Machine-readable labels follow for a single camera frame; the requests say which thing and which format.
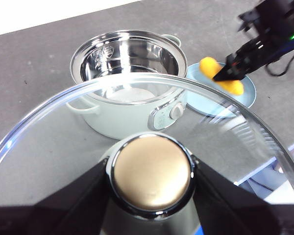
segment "plate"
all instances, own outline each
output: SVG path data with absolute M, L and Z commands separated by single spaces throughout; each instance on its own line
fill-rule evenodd
M 245 76 L 245 78 L 241 80 L 241 82 L 244 85 L 244 93 L 242 95 L 230 94 L 229 92 L 224 90 L 222 87 L 220 87 L 217 83 L 207 78 L 199 70 L 199 63 L 193 64 L 188 67 L 186 78 L 203 83 L 207 86 L 215 88 L 216 90 L 226 93 L 228 96 L 236 99 L 238 102 L 242 103 L 248 108 L 250 108 L 256 100 L 256 88 L 254 83 L 251 81 L 251 79 L 248 76 Z M 207 116 L 221 117 L 221 118 L 236 117 L 234 113 L 227 110 L 223 106 L 217 104 L 216 102 L 204 96 L 195 94 L 193 92 L 187 92 L 187 104 L 193 110 Z

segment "yellow sponge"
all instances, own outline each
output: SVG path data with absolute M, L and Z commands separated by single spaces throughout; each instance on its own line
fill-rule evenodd
M 213 77 L 222 69 L 222 66 L 212 57 L 205 57 L 199 62 L 200 71 L 208 78 Z M 231 94 L 241 95 L 244 93 L 244 85 L 240 80 L 215 82 Z

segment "gold lid knob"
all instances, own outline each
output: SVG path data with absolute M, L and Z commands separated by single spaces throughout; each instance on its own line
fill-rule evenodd
M 137 138 L 119 153 L 114 166 L 115 186 L 124 200 L 153 211 L 173 206 L 190 183 L 187 155 L 160 136 Z

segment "cooker handle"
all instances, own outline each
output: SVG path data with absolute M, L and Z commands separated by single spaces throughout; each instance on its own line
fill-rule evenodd
M 173 36 L 171 34 L 161 34 L 161 36 L 173 41 L 175 44 L 178 45 L 178 47 L 181 47 L 181 45 L 182 45 L 182 42 L 178 37 L 175 37 L 175 36 Z
M 87 103 L 89 103 L 88 100 L 86 100 L 83 97 L 80 97 L 83 101 L 86 101 Z M 95 105 L 94 107 L 91 108 L 87 108 L 87 109 L 77 109 L 74 108 L 71 104 L 69 104 L 68 102 L 66 103 L 66 106 L 73 112 L 76 114 L 100 114 L 100 106 L 99 105 Z

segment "pot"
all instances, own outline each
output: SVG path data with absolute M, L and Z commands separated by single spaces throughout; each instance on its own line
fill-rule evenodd
M 158 72 L 185 77 L 187 62 L 181 41 L 172 35 L 121 30 L 94 37 L 81 45 L 71 60 L 76 84 L 129 72 Z M 160 131 L 172 125 L 186 106 L 182 89 L 165 85 L 107 86 L 81 97 L 83 108 L 67 106 L 99 133 L 122 139 L 132 133 Z

